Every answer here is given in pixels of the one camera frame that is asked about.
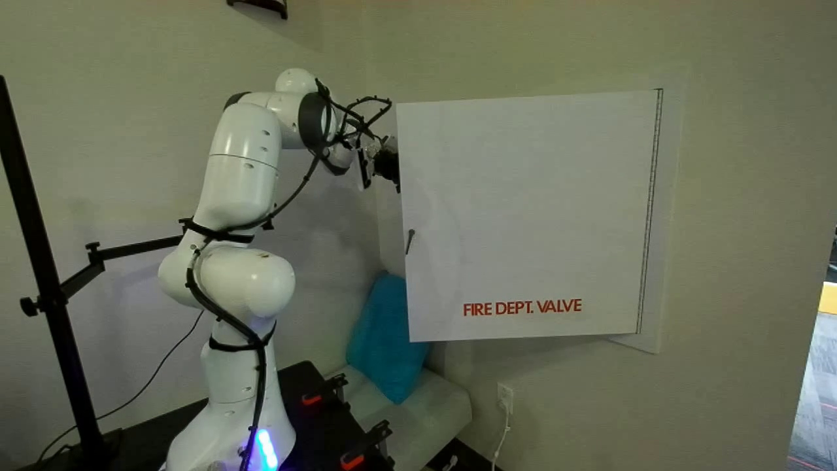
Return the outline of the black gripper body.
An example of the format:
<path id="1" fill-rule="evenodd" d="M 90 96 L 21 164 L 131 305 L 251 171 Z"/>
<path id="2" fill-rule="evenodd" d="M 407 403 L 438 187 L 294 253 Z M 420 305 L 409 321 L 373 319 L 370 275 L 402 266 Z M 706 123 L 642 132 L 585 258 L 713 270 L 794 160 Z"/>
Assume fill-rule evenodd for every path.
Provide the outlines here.
<path id="1" fill-rule="evenodd" d="M 390 145 L 381 145 L 373 153 L 373 171 L 383 179 L 390 179 L 391 186 L 399 186 L 399 160 L 396 152 Z"/>

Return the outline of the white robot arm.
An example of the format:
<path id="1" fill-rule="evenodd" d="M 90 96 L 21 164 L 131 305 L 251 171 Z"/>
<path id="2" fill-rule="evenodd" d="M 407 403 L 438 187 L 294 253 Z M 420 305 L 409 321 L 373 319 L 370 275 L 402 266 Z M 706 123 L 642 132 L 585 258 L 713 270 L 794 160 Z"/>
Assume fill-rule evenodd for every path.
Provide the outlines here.
<path id="1" fill-rule="evenodd" d="M 294 446 L 273 364 L 276 314 L 294 290 L 292 263 L 254 242 L 284 152 L 344 171 L 370 123 L 302 67 L 266 92 L 229 96 L 217 120 L 199 204 L 162 258 L 162 290 L 215 317 L 200 348 L 207 404 L 174 434 L 158 471 L 279 471 Z"/>

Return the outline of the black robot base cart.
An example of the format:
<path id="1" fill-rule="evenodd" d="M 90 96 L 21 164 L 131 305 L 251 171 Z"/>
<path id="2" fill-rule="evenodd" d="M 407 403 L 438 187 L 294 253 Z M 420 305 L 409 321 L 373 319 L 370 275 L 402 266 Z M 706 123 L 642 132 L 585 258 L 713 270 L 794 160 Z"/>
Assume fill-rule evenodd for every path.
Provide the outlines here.
<path id="1" fill-rule="evenodd" d="M 294 428 L 292 455 L 279 471 L 394 471 L 386 451 L 391 434 L 386 421 L 364 428 L 341 394 L 347 379 L 338 370 L 322 376 L 310 360 L 279 370 L 283 400 Z M 118 442 L 111 471 L 158 471 L 169 438 L 200 410 L 200 400 L 141 421 L 127 428 L 107 430 Z M 69 471 L 77 445 L 64 445 L 49 457 L 39 457 L 21 471 Z M 447 442 L 420 471 L 488 471 L 491 462 L 462 445 Z"/>

